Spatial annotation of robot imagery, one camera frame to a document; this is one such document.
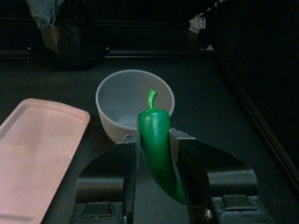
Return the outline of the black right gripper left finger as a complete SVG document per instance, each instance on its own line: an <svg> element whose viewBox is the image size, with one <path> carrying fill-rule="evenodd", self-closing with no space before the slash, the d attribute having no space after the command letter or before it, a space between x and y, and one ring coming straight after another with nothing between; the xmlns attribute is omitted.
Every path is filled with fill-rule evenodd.
<svg viewBox="0 0 299 224"><path fill-rule="evenodd" d="M70 224L134 224L139 135L124 139L82 171Z"/></svg>

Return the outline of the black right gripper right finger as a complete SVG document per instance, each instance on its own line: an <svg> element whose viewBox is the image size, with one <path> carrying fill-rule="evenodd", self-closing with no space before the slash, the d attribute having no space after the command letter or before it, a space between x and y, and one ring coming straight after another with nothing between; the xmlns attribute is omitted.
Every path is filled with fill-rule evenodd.
<svg viewBox="0 0 299 224"><path fill-rule="evenodd" d="M171 130L171 149L191 224L275 224L246 162L178 129Z"/></svg>

